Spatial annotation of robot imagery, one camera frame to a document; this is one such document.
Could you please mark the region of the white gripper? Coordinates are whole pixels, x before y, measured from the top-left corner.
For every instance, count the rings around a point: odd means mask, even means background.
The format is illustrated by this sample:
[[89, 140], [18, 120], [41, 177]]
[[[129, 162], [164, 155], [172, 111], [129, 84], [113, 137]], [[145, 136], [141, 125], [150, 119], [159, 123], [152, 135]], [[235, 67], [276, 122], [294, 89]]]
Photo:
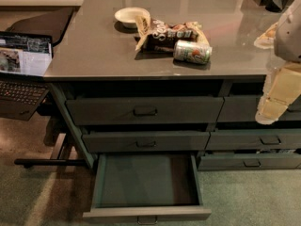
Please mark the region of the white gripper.
[[300, 95], [301, 64], [286, 62], [266, 75], [255, 121], [259, 124], [274, 123]]

